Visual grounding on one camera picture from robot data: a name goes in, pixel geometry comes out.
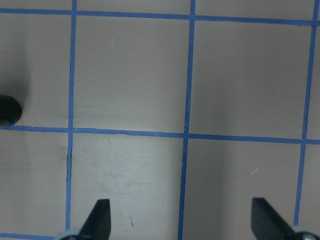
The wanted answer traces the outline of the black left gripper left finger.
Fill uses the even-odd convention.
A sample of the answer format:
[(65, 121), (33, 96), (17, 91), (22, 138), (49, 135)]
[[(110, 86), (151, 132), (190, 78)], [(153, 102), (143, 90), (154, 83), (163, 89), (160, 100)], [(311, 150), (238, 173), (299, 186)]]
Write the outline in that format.
[(108, 240), (111, 235), (109, 199), (99, 199), (79, 231), (81, 240)]

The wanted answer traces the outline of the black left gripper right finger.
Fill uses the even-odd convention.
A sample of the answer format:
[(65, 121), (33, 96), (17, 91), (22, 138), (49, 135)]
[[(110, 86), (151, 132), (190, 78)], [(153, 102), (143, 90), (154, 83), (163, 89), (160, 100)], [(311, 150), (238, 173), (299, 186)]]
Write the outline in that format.
[(299, 236), (262, 197), (251, 201), (251, 230), (257, 240), (296, 240)]

